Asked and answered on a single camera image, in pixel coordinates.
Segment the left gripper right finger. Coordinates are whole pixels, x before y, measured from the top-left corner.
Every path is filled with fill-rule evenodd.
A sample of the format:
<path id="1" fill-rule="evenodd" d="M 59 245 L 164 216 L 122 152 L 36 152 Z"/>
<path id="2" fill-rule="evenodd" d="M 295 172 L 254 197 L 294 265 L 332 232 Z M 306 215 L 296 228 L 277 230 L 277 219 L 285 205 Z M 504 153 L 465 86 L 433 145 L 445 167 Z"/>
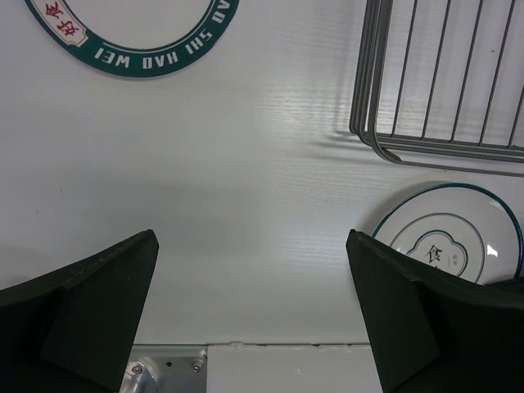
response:
<path id="1" fill-rule="evenodd" d="M 523 390 L 522 278 L 469 282 L 356 230 L 346 251 L 383 391 Z"/>

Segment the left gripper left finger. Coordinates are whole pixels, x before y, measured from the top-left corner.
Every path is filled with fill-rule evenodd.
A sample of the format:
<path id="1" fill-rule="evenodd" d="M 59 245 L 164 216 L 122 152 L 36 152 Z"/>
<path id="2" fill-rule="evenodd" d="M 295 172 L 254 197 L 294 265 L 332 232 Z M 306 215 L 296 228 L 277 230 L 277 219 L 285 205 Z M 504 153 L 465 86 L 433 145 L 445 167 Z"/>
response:
<path id="1" fill-rule="evenodd" d="M 3 390 L 118 390 L 155 271 L 151 229 L 1 291 Z"/>

